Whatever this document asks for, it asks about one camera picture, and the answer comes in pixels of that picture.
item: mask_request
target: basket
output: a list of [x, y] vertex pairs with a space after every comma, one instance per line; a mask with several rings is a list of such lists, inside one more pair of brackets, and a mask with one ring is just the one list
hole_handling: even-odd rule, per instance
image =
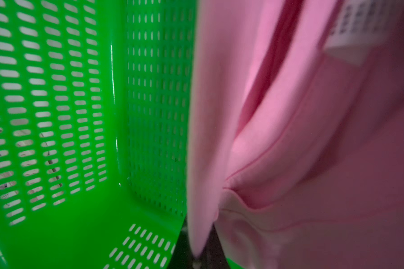
[[194, 0], [0, 0], [0, 269], [166, 268]]

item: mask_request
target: pink hoodie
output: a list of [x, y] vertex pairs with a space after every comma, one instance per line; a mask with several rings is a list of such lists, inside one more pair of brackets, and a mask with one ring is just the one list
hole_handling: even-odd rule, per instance
[[225, 254], [245, 268], [404, 268], [404, 12], [356, 66], [323, 52], [340, 7], [200, 2], [195, 255], [218, 212]]

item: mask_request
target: clothing tag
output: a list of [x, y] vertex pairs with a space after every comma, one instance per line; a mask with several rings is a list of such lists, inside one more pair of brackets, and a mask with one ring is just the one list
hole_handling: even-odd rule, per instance
[[386, 41], [404, 0], [345, 0], [323, 51], [361, 65], [371, 48]]

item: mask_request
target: pink garment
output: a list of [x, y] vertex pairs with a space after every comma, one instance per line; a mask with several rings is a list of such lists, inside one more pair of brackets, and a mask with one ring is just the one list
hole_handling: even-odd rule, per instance
[[339, 4], [200, 2], [195, 255], [220, 209], [225, 254], [244, 268], [404, 268], [404, 12], [358, 67], [321, 49]]

